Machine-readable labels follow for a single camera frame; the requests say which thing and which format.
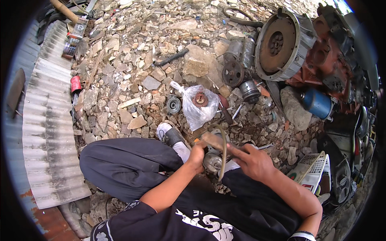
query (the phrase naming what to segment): white print on shirt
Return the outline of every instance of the white print on shirt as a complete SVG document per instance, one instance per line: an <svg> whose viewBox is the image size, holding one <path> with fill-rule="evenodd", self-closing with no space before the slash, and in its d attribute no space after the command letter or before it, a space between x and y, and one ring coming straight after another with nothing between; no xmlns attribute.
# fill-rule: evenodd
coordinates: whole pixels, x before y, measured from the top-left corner
<svg viewBox="0 0 386 241"><path fill-rule="evenodd" d="M202 214L202 212L198 211L198 210L193 210L193 213L194 213L194 216L197 216L199 215L199 213ZM203 218L202 218L202 221L206 224L206 225L211 225L212 227L211 228L207 228L207 227L203 227L202 225L200 225L198 223L198 221L200 220L199 217L196 217L196 218L193 218L193 219L190 219L188 216L186 216L185 214L183 214L180 210L177 209L177 212L176 212L177 215L181 215L182 216L182 221L184 223L187 223L187 224L190 224L192 226L196 226L198 228L202 228L202 229L206 229L208 230L209 232L211 232L213 234L213 236L215 236L217 238L217 240L219 241L232 241L233 240L233 234L232 234L232 229L233 229L233 226L230 225L230 224L227 224L227 223L219 223L219 222L216 222L216 221L212 221L211 219L219 219L218 217L214 216L214 215L205 215Z"/></svg>

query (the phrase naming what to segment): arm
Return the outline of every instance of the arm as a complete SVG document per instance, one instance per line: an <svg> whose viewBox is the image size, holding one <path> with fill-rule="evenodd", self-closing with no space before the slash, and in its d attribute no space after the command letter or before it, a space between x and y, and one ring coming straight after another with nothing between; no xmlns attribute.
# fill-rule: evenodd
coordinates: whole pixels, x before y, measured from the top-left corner
<svg viewBox="0 0 386 241"><path fill-rule="evenodd" d="M189 159L168 179L149 190L139 200L157 212L170 207L193 177L203 171L205 142L198 142L190 152Z"/></svg>
<svg viewBox="0 0 386 241"><path fill-rule="evenodd" d="M317 234L323 209L312 192L276 169L272 159L264 151L249 144L244 145L242 150L230 144L227 147L237 157L234 160L247 176L267 185L299 214L303 223L298 230L308 231L314 236Z"/></svg>

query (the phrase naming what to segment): man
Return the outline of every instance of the man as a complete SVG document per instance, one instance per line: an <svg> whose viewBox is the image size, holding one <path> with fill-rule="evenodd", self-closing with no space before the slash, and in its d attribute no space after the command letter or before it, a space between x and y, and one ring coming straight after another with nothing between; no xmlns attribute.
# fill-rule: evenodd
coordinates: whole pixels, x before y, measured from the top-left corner
<svg viewBox="0 0 386 241"><path fill-rule="evenodd" d="M190 151L168 123L160 140L122 138L89 144L81 153L85 178L127 202L97 224L91 240L315 241L322 206L306 188L277 170L265 151L228 146L223 195L189 185L203 171L204 142ZM170 177L160 172L174 172Z"/></svg>

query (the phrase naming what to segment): blue oil filter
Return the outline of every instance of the blue oil filter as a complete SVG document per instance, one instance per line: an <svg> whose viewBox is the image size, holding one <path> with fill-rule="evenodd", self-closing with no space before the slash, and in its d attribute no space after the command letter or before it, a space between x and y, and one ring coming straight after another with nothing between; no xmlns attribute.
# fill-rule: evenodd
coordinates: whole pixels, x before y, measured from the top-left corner
<svg viewBox="0 0 386 241"><path fill-rule="evenodd" d="M303 106L305 110L323 120L332 121L330 114L333 104L330 97L313 88L310 88L306 93L301 94L301 98L303 99Z"/></svg>

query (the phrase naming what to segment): corrugated metal sheet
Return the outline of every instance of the corrugated metal sheet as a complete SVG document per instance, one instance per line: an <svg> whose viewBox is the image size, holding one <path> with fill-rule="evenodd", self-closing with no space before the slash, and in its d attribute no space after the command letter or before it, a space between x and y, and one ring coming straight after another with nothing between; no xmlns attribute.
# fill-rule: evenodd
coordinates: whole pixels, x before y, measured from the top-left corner
<svg viewBox="0 0 386 241"><path fill-rule="evenodd" d="M15 77L15 72L23 68L26 76L25 88L27 89L34 62L37 58L40 46L37 42L38 22L35 20L28 28L24 38L20 40L19 47L15 51L12 64L8 73L8 83L6 83L4 95L9 92L10 82ZM17 110L23 113L24 95L20 97L20 103ZM5 101L2 102L2 110L5 110ZM11 182L17 194L24 212L36 224L39 231L49 241L69 240L76 241L78 237L70 229L68 223L56 207L39 210L32 195L31 187L28 182L27 172L24 165L22 126L23 118L15 115L11 118L9 115L2 115L2 141L7 161L8 172Z"/></svg>
<svg viewBox="0 0 386 241"><path fill-rule="evenodd" d="M65 24L56 21L47 35L26 91L23 153L39 209L91 195L79 167L72 128L71 65L61 57Z"/></svg>

